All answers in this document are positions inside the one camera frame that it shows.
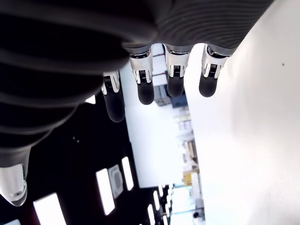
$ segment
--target black rubber sleeve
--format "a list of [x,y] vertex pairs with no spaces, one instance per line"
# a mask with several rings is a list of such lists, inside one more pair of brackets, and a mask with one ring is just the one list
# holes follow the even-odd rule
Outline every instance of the black rubber sleeve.
[[115,123],[121,122],[125,118],[124,100],[121,90],[118,93],[108,92],[107,95],[104,95],[104,100],[109,118]]
[[218,79],[214,77],[204,77],[201,73],[199,82],[199,92],[203,97],[211,97],[215,94]]
[[142,104],[150,105],[154,100],[153,82],[138,84],[137,93]]
[[170,77],[168,76],[168,93],[171,97],[180,97],[183,93],[183,77]]

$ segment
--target robotic hand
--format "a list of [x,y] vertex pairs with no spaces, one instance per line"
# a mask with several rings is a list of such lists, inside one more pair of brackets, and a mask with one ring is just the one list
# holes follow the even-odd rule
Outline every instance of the robotic hand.
[[31,148],[101,89],[112,121],[124,119],[118,70],[128,60],[150,104],[154,43],[165,45],[172,97],[183,92],[193,46],[205,43],[199,91],[212,96],[227,58],[272,2],[1,0],[0,194],[24,203]]

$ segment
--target white wall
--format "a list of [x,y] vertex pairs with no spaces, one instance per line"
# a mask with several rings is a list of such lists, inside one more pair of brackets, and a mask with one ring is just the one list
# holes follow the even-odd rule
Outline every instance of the white wall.
[[181,182],[181,159],[175,138],[179,129],[173,121],[176,110],[172,105],[159,107],[155,102],[141,104],[130,64],[120,70],[120,77],[139,186]]
[[207,225],[300,224],[299,9],[275,1],[211,98],[198,91],[203,46],[191,53],[185,88]]

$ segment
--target black ceiling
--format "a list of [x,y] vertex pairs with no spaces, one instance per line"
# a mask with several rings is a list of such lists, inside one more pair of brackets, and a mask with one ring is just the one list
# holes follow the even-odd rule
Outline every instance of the black ceiling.
[[[124,192],[115,200],[114,211],[105,216],[96,172],[119,164],[123,174],[121,160],[125,156],[135,187],[127,191],[123,177]],[[33,201],[54,192],[67,225],[146,225],[147,207],[150,203],[154,207],[154,189],[138,187],[126,121],[110,121],[102,94],[95,105],[80,106],[69,121],[32,148],[27,183],[28,196],[22,207],[0,197],[0,223],[19,219],[22,225],[39,225]]]

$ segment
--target ceiling light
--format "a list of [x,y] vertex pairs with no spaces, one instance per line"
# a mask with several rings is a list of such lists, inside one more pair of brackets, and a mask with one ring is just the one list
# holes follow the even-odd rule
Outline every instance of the ceiling light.
[[128,157],[125,157],[122,159],[122,165],[123,165],[123,171],[124,171],[124,175],[125,175],[127,190],[130,191],[134,185],[133,185],[133,180],[132,180],[132,175],[131,175],[131,171],[130,171]]
[[155,225],[155,218],[154,218],[153,208],[151,204],[148,206],[148,215],[149,215],[150,225]]
[[158,190],[159,190],[159,196],[162,197],[164,195],[163,186],[159,185]]
[[170,197],[167,196],[167,203],[168,203],[168,207],[170,208],[171,207],[171,201],[170,201]]
[[167,216],[169,217],[170,211],[169,211],[168,204],[165,205],[165,212],[166,212]]
[[66,225],[56,193],[33,202],[41,225]]
[[90,103],[90,104],[96,104],[96,98],[95,98],[95,96],[93,95],[92,97],[90,97],[90,98],[88,98],[88,99],[86,99],[85,100],[85,102],[87,102],[87,103]]
[[159,200],[158,200],[158,192],[157,191],[153,192],[153,197],[154,197],[156,211],[158,211],[160,208],[160,204],[159,204]]
[[21,224],[20,224],[20,221],[18,219],[15,219],[14,221],[11,221],[8,224],[4,224],[4,225],[21,225]]
[[104,213],[107,216],[114,209],[113,194],[109,184],[107,169],[98,171],[96,177]]
[[163,220],[164,220],[164,225],[168,225],[168,220],[166,216],[163,216]]

